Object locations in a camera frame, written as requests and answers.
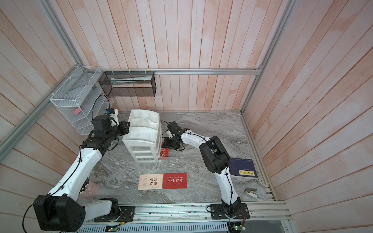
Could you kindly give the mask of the white plastic drawer organizer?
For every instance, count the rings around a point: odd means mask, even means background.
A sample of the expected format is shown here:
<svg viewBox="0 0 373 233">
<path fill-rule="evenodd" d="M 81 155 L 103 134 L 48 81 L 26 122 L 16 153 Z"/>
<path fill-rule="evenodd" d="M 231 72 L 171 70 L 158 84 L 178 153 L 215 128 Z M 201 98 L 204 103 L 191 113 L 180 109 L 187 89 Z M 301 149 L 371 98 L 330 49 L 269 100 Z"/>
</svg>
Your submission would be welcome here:
<svg viewBox="0 0 373 233">
<path fill-rule="evenodd" d="M 137 163 L 157 163 L 161 149 L 161 120 L 157 112 L 133 109 L 128 118 L 130 133 L 123 143 Z"/>
</svg>

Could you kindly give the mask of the red postcard white characters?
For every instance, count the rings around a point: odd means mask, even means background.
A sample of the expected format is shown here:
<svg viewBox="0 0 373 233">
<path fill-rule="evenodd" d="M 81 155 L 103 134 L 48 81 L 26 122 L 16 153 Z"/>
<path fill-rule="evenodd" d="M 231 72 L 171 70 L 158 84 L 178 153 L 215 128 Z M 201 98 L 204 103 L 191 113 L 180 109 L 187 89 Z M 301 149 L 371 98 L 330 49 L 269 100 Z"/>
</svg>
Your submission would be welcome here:
<svg viewBox="0 0 373 233">
<path fill-rule="evenodd" d="M 186 173 L 163 174 L 163 189 L 187 189 Z"/>
</svg>

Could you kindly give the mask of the beige postcard red characters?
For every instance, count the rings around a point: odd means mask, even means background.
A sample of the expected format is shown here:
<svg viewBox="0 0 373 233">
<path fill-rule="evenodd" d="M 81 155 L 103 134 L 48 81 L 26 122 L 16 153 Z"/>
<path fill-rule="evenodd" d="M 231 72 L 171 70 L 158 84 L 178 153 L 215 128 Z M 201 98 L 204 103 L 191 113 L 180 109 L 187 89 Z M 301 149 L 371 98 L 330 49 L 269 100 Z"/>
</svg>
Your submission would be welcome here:
<svg viewBox="0 0 373 233">
<path fill-rule="evenodd" d="M 138 190 L 155 190 L 163 188 L 164 174 L 143 174 L 139 176 Z"/>
</svg>

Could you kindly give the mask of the red postcard gold characters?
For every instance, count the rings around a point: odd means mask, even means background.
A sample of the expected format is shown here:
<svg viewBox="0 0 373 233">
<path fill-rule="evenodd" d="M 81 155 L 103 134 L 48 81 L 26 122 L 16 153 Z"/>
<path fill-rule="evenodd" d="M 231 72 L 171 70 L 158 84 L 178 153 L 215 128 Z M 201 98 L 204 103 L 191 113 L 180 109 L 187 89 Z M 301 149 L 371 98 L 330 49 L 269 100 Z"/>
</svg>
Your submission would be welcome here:
<svg viewBox="0 0 373 233">
<path fill-rule="evenodd" d="M 164 148 L 164 142 L 162 142 L 162 146 L 160 148 L 160 160 L 168 160 L 169 159 L 169 150 L 168 148 Z"/>
</svg>

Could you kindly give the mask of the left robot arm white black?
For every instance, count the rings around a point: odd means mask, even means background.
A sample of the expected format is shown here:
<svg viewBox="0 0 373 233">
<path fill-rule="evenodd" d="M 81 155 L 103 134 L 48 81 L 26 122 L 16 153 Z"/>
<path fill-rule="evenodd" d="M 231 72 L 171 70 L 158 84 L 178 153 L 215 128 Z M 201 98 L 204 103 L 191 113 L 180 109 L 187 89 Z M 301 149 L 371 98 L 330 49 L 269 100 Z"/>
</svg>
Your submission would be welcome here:
<svg viewBox="0 0 373 233">
<path fill-rule="evenodd" d="M 92 120 L 94 129 L 79 147 L 76 160 L 62 179 L 47 195 L 39 195 L 29 206 L 33 208 L 41 230 L 74 233 L 84 222 L 97 217 L 120 215 L 116 199 L 104 199 L 93 204 L 77 203 L 81 189 L 95 165 L 113 141 L 129 134 L 130 122 L 119 121 L 115 114 L 100 115 Z"/>
</svg>

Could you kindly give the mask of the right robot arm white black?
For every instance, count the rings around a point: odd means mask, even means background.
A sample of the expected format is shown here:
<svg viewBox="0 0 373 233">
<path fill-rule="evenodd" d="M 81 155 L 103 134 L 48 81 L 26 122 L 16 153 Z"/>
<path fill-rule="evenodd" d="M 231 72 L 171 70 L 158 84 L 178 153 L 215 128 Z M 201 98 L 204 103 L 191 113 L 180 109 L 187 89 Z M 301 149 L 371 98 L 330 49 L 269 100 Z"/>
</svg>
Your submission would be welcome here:
<svg viewBox="0 0 373 233">
<path fill-rule="evenodd" d="M 224 214 L 233 218 L 241 207 L 241 199 L 235 191 L 229 169 L 230 156 L 217 136 L 204 137 L 188 128 L 181 128 L 173 121 L 167 123 L 168 135 L 164 137 L 164 148 L 182 151 L 185 145 L 200 150 L 207 169 L 214 174 L 221 192 Z"/>
</svg>

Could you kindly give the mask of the pink eraser block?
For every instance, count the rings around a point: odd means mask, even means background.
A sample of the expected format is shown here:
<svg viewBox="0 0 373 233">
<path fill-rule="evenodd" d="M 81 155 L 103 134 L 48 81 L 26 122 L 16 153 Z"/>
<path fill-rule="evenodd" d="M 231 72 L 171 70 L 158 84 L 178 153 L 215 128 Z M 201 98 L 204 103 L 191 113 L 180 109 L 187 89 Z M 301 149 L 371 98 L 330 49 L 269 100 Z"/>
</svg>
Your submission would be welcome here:
<svg viewBox="0 0 373 233">
<path fill-rule="evenodd" d="M 80 114 L 82 112 L 82 109 L 81 108 L 76 108 L 72 113 L 77 116 L 78 114 Z"/>
</svg>

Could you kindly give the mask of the pink metal pencil cup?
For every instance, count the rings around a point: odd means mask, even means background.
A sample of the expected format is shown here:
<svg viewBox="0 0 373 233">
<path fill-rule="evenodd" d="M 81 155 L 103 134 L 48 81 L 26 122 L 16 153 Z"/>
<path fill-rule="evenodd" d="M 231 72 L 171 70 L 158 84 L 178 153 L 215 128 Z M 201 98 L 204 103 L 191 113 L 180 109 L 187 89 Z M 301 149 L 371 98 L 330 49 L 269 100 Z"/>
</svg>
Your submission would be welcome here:
<svg viewBox="0 0 373 233">
<path fill-rule="evenodd" d="M 81 188 L 79 198 L 83 200 L 92 200 L 99 193 L 99 186 L 93 181 L 89 180 L 85 183 L 85 186 Z"/>
</svg>

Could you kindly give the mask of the dark blue notebook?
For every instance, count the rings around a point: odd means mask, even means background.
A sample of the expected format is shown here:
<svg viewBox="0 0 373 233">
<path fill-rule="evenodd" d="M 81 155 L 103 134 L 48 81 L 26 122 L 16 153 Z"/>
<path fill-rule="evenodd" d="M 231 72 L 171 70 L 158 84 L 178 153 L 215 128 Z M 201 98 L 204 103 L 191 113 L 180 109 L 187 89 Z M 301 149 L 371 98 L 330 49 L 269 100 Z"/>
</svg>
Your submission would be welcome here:
<svg viewBox="0 0 373 233">
<path fill-rule="evenodd" d="M 229 168 L 233 176 L 258 178 L 252 159 L 230 158 Z"/>
</svg>

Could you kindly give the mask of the black mesh wall basket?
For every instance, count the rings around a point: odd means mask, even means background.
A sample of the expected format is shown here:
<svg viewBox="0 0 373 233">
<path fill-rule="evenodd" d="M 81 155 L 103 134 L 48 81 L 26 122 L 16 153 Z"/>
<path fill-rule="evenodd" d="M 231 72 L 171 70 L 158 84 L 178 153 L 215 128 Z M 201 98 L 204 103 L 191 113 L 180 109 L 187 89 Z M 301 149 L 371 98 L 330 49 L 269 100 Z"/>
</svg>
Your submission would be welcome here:
<svg viewBox="0 0 373 233">
<path fill-rule="evenodd" d="M 146 71 L 106 71 L 99 84 L 111 98 L 153 98 L 157 90 L 154 73 Z"/>
</svg>

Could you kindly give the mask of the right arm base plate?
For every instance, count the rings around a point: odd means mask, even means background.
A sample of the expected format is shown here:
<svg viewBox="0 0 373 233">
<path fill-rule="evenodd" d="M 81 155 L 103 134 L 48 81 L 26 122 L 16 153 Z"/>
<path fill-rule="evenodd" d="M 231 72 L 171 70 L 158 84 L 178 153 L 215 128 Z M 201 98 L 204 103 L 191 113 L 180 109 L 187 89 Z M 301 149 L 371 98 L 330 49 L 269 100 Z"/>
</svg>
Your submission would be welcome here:
<svg viewBox="0 0 373 233">
<path fill-rule="evenodd" d="M 211 204 L 207 207 L 212 219 L 242 219 L 250 218 L 247 204 L 233 205 L 228 207 L 225 204 Z"/>
</svg>

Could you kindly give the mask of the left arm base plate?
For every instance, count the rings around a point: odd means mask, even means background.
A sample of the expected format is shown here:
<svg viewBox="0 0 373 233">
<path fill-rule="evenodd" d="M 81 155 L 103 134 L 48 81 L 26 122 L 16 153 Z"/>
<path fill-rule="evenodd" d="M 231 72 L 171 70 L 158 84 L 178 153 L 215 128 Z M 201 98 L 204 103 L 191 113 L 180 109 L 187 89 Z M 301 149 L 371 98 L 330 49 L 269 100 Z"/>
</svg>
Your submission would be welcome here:
<svg viewBox="0 0 373 233">
<path fill-rule="evenodd" d="M 134 206 L 118 206 L 112 208 L 111 212 L 105 216 L 95 218 L 94 222 L 132 222 L 134 218 Z"/>
</svg>

